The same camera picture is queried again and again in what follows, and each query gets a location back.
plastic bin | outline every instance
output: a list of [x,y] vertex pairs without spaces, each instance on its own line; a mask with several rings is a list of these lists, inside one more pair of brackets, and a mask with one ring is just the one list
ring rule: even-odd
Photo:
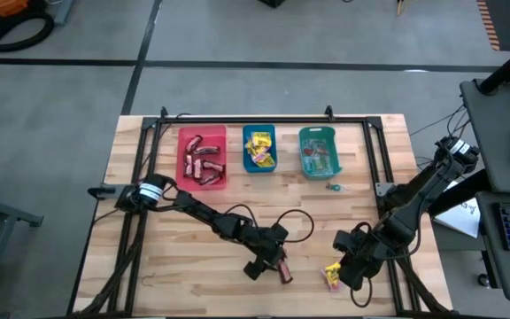
[[178,131],[178,153],[176,155],[176,183],[178,183],[178,188],[185,191],[211,191],[225,189],[227,183],[226,171],[224,171],[222,178],[212,185],[202,186],[196,183],[196,181],[192,178],[184,177],[184,155],[186,155],[186,145],[196,135],[200,135],[204,138],[202,143],[200,143],[200,146],[219,146],[220,154],[194,155],[194,159],[200,158],[222,165],[227,164],[225,126],[216,125],[181,128]]
[[[298,141],[300,144],[300,161],[302,162],[302,170],[304,175],[309,180],[326,180],[334,177],[339,173],[342,168],[340,167],[339,159],[337,157],[336,149],[336,131],[329,127],[310,127],[302,128],[298,133]],[[311,156],[305,153],[305,148],[309,144],[309,140],[322,141],[328,150],[326,155],[327,160],[331,169],[328,170],[316,170],[315,167],[309,164]]]
[[[273,144],[269,149],[269,153],[271,153],[271,157],[273,157],[275,165],[273,167],[258,167],[257,164],[253,163],[251,159],[251,155],[247,152],[245,148],[245,144],[247,140],[251,137],[252,132],[269,132],[271,133],[271,139],[273,140]],[[274,125],[246,125],[243,127],[243,166],[247,173],[269,173],[273,172],[276,166],[279,164],[278,158],[276,156],[276,138],[274,135]]]

blue bin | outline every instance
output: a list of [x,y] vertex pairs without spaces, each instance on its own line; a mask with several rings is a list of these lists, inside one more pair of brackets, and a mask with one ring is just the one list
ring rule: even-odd
[[[302,128],[298,133],[298,142],[300,143],[300,161],[302,162],[302,170],[307,179],[327,180],[334,177],[342,170],[340,167],[339,159],[337,157],[335,136],[336,131],[329,127]],[[304,152],[304,149],[307,146],[306,144],[308,144],[309,140],[323,141],[325,147],[328,149],[327,160],[329,161],[331,170],[315,171],[314,168],[308,164],[309,160],[305,160],[305,158],[309,158],[309,156],[307,156]]]
[[[271,133],[271,139],[273,140],[273,145],[271,145],[271,149],[269,153],[274,160],[274,167],[258,167],[257,164],[253,163],[251,159],[251,155],[245,149],[245,144],[247,144],[247,140],[251,138],[252,132],[269,132]],[[279,164],[279,159],[276,156],[276,138],[274,136],[274,125],[246,125],[243,127],[243,166],[248,173],[270,173],[273,172],[276,166]]]

concrete floor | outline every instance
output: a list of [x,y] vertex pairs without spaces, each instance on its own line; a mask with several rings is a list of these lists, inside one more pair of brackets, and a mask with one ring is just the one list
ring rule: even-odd
[[[136,60],[155,0],[78,0],[46,42],[0,58]],[[497,66],[475,0],[164,0],[148,60]],[[37,22],[10,35],[19,38]],[[0,200],[45,216],[20,225],[0,268],[0,311],[63,315],[89,231],[89,186],[104,176],[133,67],[0,66]],[[404,113],[409,131],[460,105],[459,85],[487,74],[145,67],[132,114]],[[431,157],[445,122],[413,136]],[[474,142],[468,130],[465,138]],[[454,308],[509,316],[501,291],[477,285],[473,253],[442,252]]]

candy bar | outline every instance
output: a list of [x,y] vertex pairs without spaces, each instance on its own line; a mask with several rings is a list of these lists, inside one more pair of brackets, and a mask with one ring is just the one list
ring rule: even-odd
[[188,144],[186,145],[186,152],[190,153],[194,151],[196,147],[200,144],[200,142],[202,142],[202,140],[203,138],[201,136],[192,137],[190,142],[188,142]]
[[211,162],[209,160],[205,160],[202,163],[204,168],[213,169],[215,171],[218,171],[219,173],[223,173],[223,171],[226,169],[225,165],[220,165],[218,163]]
[[216,173],[216,174],[213,174],[213,175],[209,175],[207,177],[204,177],[201,181],[200,181],[200,185],[212,185],[214,183],[217,183],[219,182],[221,179],[221,175],[219,173]]
[[194,161],[194,178],[197,180],[202,179],[202,160],[196,159]]
[[194,167],[192,166],[192,155],[186,155],[184,161],[184,176],[192,177],[194,175]]
[[194,154],[196,155],[206,155],[206,154],[220,154],[220,147],[218,146],[200,146],[194,149]]

vacuum hose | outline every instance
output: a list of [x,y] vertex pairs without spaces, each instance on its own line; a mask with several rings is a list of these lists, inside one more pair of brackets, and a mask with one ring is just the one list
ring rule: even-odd
[[39,31],[36,35],[33,35],[25,40],[15,43],[0,44],[0,52],[19,51],[30,48],[49,37],[50,33],[54,29],[54,19],[46,12],[36,11],[22,12],[5,18],[0,17],[0,40],[14,27],[31,19],[43,19],[44,27],[42,30]]

